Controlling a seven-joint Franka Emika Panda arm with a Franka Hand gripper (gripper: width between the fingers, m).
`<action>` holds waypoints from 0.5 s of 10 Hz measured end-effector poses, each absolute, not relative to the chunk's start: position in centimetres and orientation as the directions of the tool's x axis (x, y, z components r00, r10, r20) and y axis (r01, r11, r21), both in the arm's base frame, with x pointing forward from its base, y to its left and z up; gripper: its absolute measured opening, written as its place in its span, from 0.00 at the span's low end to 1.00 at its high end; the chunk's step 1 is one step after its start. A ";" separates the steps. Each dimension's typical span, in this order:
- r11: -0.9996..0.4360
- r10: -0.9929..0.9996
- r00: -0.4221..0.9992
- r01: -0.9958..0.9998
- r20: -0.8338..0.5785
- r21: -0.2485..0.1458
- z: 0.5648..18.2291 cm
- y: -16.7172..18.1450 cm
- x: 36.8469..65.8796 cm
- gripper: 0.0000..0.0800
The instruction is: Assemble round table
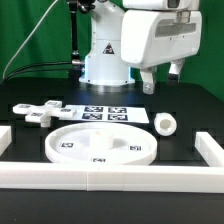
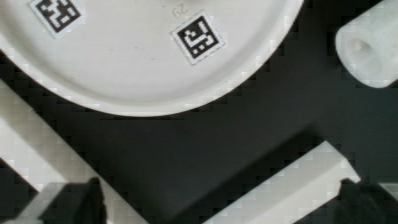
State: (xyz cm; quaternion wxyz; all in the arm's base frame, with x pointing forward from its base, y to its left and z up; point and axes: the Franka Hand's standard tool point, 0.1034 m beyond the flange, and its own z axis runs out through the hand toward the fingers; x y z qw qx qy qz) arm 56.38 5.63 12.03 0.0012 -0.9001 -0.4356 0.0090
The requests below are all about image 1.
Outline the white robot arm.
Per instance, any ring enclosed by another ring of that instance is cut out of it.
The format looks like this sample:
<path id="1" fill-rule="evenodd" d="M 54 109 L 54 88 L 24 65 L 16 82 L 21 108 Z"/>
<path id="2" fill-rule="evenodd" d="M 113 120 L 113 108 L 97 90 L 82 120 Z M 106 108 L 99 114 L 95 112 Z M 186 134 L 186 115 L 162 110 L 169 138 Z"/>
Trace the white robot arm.
<path id="1" fill-rule="evenodd" d="M 140 71 L 143 92 L 155 89 L 157 67 L 168 63 L 167 79 L 179 81 L 185 59 L 200 47 L 200 0 L 96 0 L 91 15 L 91 50 L 79 81 L 98 92 L 131 88 Z"/>

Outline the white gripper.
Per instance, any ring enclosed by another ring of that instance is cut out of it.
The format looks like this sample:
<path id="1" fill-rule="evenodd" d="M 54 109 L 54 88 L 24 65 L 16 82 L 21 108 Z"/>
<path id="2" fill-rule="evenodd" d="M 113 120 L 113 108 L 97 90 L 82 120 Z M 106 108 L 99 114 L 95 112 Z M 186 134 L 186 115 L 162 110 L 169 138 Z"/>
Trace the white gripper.
<path id="1" fill-rule="evenodd" d="M 145 94 L 155 91 L 157 65 L 172 61 L 168 80 L 179 80 L 184 65 L 182 58 L 195 55 L 199 50 L 201 27 L 199 11 L 191 12 L 186 23 L 177 21 L 176 12 L 129 10 L 125 13 L 121 58 L 129 66 L 141 69 Z"/>

